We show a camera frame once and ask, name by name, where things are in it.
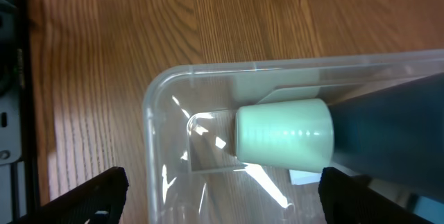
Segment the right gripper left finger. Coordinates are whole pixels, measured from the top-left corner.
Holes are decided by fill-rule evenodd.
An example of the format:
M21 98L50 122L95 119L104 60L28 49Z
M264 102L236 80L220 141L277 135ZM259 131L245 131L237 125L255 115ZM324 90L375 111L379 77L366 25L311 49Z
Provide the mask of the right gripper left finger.
M114 166L15 223L118 224L128 188L125 169Z

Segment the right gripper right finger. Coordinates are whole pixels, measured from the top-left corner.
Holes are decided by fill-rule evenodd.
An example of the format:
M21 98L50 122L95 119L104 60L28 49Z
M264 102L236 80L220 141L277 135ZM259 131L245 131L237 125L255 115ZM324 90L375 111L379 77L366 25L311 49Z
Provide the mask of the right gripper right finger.
M428 222L334 167L323 169L318 193L328 224Z

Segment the dark blue tall cup front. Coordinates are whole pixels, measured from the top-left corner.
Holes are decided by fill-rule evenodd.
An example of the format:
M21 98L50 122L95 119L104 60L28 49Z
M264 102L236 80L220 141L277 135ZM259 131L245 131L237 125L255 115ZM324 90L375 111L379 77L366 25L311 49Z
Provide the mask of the dark blue tall cup front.
M443 75L329 107L335 162L443 200Z

